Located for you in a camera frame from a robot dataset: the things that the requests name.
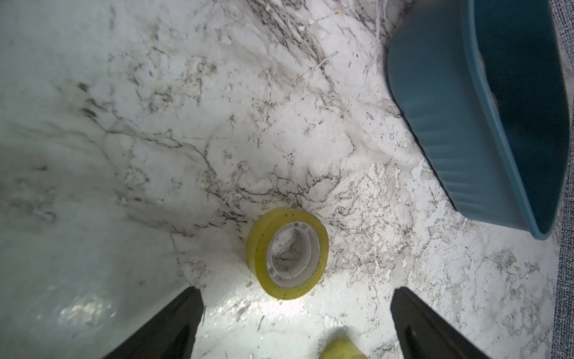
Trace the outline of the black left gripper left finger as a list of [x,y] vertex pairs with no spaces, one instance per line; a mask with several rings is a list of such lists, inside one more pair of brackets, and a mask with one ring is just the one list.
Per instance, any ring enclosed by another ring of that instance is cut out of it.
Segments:
[[204,304],[201,291],[188,287],[107,358],[190,358]]

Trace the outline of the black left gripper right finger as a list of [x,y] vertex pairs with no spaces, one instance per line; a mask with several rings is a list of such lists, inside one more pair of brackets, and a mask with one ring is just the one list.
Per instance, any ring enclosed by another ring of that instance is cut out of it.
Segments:
[[397,288],[390,305],[405,358],[486,358],[413,291]]

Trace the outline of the yellow tape roll bottom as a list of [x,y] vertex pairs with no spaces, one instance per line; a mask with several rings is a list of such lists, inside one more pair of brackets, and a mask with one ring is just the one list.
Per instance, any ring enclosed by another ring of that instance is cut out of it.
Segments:
[[320,359],[367,359],[349,339],[331,342],[319,356]]

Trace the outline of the teal storage box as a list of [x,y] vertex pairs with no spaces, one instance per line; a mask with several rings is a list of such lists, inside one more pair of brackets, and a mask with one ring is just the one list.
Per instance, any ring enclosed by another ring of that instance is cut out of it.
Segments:
[[546,239],[570,143],[548,1],[417,1],[391,40],[392,95],[454,208]]

